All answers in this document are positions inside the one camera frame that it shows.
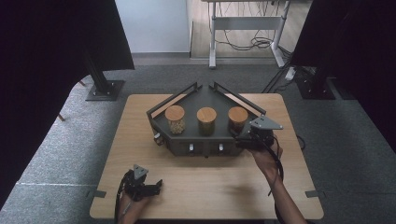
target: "white wall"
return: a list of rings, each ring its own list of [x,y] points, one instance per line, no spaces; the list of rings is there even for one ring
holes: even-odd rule
[[[132,53],[190,52],[191,0],[117,0]]]

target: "jar lid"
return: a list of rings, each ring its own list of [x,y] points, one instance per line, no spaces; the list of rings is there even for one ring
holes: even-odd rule
[[[228,111],[228,118],[236,123],[245,122],[248,119],[248,112],[241,106],[234,106]]]
[[[198,110],[197,118],[203,123],[212,122],[217,116],[216,110],[211,107],[203,107]]]
[[[176,121],[184,117],[184,109],[180,105],[171,105],[165,110],[167,119]]]

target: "human arm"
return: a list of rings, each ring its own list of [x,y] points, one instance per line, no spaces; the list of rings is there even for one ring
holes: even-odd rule
[[[278,144],[273,144],[271,149],[280,157],[283,149]],[[270,185],[272,194],[274,196],[276,207],[287,224],[290,223],[306,223],[303,214],[301,214],[297,205],[290,197],[288,191],[283,185],[283,181],[278,174],[276,162],[267,150],[257,151],[249,150],[253,158],[264,174],[268,184]]]
[[[120,210],[118,213],[118,224],[135,223],[143,210],[150,202],[151,197],[144,197],[139,202],[134,202],[131,197],[123,191],[120,197]]]

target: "metal bracket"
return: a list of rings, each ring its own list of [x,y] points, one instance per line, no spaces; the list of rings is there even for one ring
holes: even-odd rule
[[[134,179],[138,179],[143,175],[146,175],[149,172],[148,169],[145,169],[139,165],[134,165]]]
[[[282,130],[283,126],[277,124],[271,119],[268,119],[265,116],[260,116],[253,121],[250,122],[251,127],[257,128],[260,130]]]

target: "black curtain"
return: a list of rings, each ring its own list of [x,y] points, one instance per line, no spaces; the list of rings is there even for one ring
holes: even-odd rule
[[[396,152],[395,10],[390,0],[313,1],[290,63],[325,66]]]
[[[114,0],[1,1],[0,206],[88,75],[82,46],[102,71],[134,68]]]

